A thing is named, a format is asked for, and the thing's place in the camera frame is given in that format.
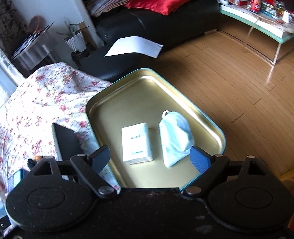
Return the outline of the black rectangular box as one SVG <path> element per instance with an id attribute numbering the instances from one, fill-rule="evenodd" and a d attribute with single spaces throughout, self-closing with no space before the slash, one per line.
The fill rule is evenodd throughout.
<path id="1" fill-rule="evenodd" d="M 57 123 L 52 123 L 52 135 L 59 161 L 70 160 L 77 154 L 83 154 L 75 132 Z"/>

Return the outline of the small white tissue packet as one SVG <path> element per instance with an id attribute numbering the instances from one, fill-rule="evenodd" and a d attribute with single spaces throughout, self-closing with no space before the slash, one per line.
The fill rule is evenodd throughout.
<path id="1" fill-rule="evenodd" d="M 153 160 L 148 126 L 145 122 L 123 127 L 122 157 L 126 164 L 139 164 Z"/>

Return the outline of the colourful rolled sock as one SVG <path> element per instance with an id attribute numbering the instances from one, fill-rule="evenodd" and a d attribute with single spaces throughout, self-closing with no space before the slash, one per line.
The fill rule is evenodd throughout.
<path id="1" fill-rule="evenodd" d="M 44 157 L 43 156 L 34 156 L 33 158 L 29 158 L 27 162 L 28 168 L 33 169 Z"/>

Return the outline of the gold teal metal tin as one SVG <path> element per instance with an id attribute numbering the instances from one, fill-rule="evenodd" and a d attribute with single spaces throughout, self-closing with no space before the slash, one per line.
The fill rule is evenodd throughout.
<path id="1" fill-rule="evenodd" d="M 159 123 L 164 111 L 187 119 L 196 146 L 210 155 L 223 154 L 223 131 L 179 90 L 151 69 L 138 69 L 93 96 L 86 114 L 99 145 L 110 148 L 109 167 L 122 188 L 184 189 L 200 173 L 184 157 L 170 168 L 162 155 Z M 153 160 L 129 165 L 123 161 L 123 127 L 146 123 Z"/>

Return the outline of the floral tablecloth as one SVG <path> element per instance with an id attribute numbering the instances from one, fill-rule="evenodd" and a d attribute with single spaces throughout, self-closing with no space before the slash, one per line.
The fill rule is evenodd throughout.
<path id="1" fill-rule="evenodd" d="M 0 201 L 8 178 L 28 159 L 57 156 L 53 123 L 73 130 L 84 153 L 99 148 L 86 105 L 110 84 L 65 63 L 44 66 L 20 84 L 0 111 Z"/>

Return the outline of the blue Tempo tissue pack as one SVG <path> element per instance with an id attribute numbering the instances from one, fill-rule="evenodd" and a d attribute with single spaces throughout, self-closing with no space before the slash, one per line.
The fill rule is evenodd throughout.
<path id="1" fill-rule="evenodd" d="M 28 173 L 29 171 L 24 168 L 13 173 L 7 180 L 7 193 L 10 193 Z"/>

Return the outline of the glass side table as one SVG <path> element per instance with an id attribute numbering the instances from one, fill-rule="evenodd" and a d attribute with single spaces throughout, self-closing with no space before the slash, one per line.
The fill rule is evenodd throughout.
<path id="1" fill-rule="evenodd" d="M 49 31 L 52 25 L 30 35 L 12 55 L 11 62 L 24 77 L 35 72 L 45 59 L 57 62 L 53 54 L 57 41 Z"/>

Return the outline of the potted plant white pot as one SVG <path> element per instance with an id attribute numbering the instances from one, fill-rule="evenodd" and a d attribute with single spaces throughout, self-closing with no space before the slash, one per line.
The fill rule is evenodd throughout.
<path id="1" fill-rule="evenodd" d="M 66 30 L 57 32 L 57 34 L 65 37 L 63 41 L 73 52 L 84 52 L 87 42 L 82 31 L 86 30 L 89 26 L 81 27 L 79 24 L 70 23 L 69 20 L 65 20 L 64 23 Z"/>

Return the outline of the white paper sheet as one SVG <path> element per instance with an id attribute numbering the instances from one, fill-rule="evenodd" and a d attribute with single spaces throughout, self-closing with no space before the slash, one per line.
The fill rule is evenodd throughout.
<path id="1" fill-rule="evenodd" d="M 119 38 L 104 55 L 105 57 L 139 53 L 152 58 L 157 58 L 163 45 L 139 36 Z"/>

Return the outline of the black leather sofa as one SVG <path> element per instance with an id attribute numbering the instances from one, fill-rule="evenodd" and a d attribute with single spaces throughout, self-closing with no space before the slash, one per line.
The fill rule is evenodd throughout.
<path id="1" fill-rule="evenodd" d="M 139 53 L 105 57 L 119 38 L 139 36 L 162 45 L 165 52 L 217 29 L 219 16 L 217 0 L 191 0 L 167 16 L 145 9 L 113 9 L 91 18 L 104 42 L 103 47 L 73 59 L 81 71 L 107 81 L 117 81 L 149 64 L 149 58 Z"/>

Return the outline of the glass coffee table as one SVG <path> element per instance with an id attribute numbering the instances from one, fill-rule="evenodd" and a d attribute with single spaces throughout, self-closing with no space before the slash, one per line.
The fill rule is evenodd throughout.
<path id="1" fill-rule="evenodd" d="M 219 31 L 223 32 L 229 37 L 232 37 L 233 39 L 241 42 L 244 48 L 250 49 L 273 66 L 275 66 L 279 61 L 281 61 L 284 57 L 286 57 L 294 50 L 294 48 L 292 48 L 282 56 L 280 55 L 281 47 L 285 43 L 294 39 L 294 25 L 288 23 L 280 24 L 276 22 L 276 20 L 271 19 L 265 14 L 255 14 L 246 7 L 234 5 L 227 0 L 217 1 L 220 5 L 220 13 L 223 16 L 228 16 L 229 18 L 237 20 L 238 22 L 250 27 L 248 33 L 245 36 L 245 39 L 241 39 L 230 32 L 219 29 Z M 257 30 L 277 42 L 278 45 L 273 58 L 269 58 L 267 55 L 248 43 L 248 40 L 253 30 Z"/>

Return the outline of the folded striped blanket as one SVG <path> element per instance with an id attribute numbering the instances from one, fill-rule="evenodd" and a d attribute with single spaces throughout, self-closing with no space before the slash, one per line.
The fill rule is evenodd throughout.
<path id="1" fill-rule="evenodd" d="M 87 9 L 91 16 L 99 17 L 102 13 L 126 5 L 130 0 L 91 0 Z"/>

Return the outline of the red drink can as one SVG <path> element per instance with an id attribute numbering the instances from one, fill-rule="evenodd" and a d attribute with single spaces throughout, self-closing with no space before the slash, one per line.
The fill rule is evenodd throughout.
<path id="1" fill-rule="evenodd" d="M 251 12 L 258 14 L 261 9 L 261 0 L 249 0 L 248 2 L 248 9 Z"/>

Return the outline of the patterned curtain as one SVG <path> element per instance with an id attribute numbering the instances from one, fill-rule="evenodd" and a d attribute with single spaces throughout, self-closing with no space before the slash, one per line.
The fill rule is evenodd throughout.
<path id="1" fill-rule="evenodd" d="M 0 0 L 0 48 L 11 57 L 27 36 L 27 25 L 12 0 Z"/>

